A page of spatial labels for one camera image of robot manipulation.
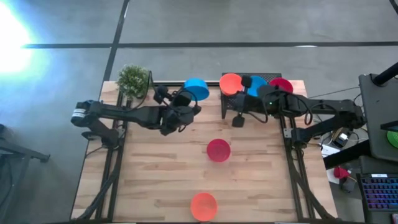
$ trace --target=keyboard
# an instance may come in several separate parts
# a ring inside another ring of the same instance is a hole
[[[398,174],[358,175],[364,207],[370,211],[398,211]]]

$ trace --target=orange bowl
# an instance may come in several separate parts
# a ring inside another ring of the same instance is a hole
[[[217,214],[217,201],[209,193],[199,193],[192,198],[191,212],[201,222],[210,221]]]
[[[227,73],[220,78],[220,89],[226,96],[231,96],[237,91],[242,91],[242,77],[235,73]]]

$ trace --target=green object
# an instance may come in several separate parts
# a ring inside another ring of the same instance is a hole
[[[119,72],[119,91],[129,100],[143,98],[148,89],[149,70],[138,65],[126,65]]]
[[[396,148],[398,148],[398,133],[394,131],[387,132],[387,139],[390,144]]]

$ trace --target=green plant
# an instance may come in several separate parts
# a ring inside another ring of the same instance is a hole
[[[148,91],[149,70],[138,65],[125,65],[119,72],[116,82],[119,91],[124,93],[129,100],[143,98]]]

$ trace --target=red object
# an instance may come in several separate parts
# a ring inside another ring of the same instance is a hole
[[[270,85],[278,85],[280,86],[281,89],[289,92],[289,93],[293,93],[293,86],[292,84],[284,79],[284,78],[275,78],[273,80],[271,80],[271,82],[269,82]]]
[[[342,178],[348,177],[349,172],[347,170],[344,170],[341,167],[335,167],[335,170],[333,171],[333,175],[335,175],[336,178],[342,179]]]
[[[230,154],[231,147],[222,139],[214,139],[207,145],[207,155],[212,161],[224,162]]]
[[[199,193],[192,198],[191,212],[201,222],[210,221],[217,214],[217,201],[209,193]]]
[[[220,90],[226,96],[242,91],[242,77],[235,73],[227,73],[220,78]]]

